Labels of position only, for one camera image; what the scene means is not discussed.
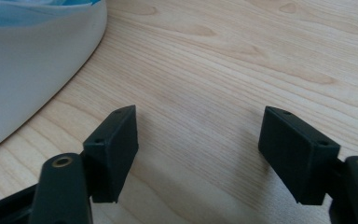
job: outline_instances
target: white plastic object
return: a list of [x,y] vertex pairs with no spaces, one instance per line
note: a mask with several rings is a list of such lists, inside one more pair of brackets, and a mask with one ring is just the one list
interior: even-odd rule
[[104,0],[62,7],[40,2],[44,5],[38,10],[27,3],[7,2],[9,7],[25,6],[19,12],[25,16],[45,10],[37,20],[0,20],[0,142],[77,72],[103,37]]

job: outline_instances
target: wooden table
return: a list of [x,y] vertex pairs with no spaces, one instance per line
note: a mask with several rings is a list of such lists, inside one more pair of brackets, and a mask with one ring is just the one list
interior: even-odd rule
[[101,45],[0,145],[0,199],[137,106],[140,149],[95,223],[328,223],[257,149],[264,108],[286,109],[358,155],[358,1],[112,0]]

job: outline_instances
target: white curved base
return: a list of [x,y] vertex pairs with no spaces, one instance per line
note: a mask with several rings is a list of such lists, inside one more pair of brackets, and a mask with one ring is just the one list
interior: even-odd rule
[[34,26],[0,27],[0,142],[83,65],[106,26],[106,4]]

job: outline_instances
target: light wood surface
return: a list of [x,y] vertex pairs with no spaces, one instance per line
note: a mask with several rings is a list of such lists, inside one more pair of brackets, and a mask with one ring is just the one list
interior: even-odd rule
[[266,105],[358,155],[358,1],[112,0],[100,46],[0,145],[0,199],[137,106],[140,148],[95,223],[328,223],[259,154]]

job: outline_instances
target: black bracket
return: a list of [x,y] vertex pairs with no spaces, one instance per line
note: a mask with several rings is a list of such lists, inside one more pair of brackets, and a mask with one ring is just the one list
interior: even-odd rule
[[0,223],[90,224],[90,197],[117,202],[138,151],[135,105],[112,112],[83,148],[47,160],[37,185],[1,200]]
[[340,161],[339,144],[294,114],[270,106],[258,147],[298,203],[321,205],[328,193],[331,222],[358,223],[358,157]]

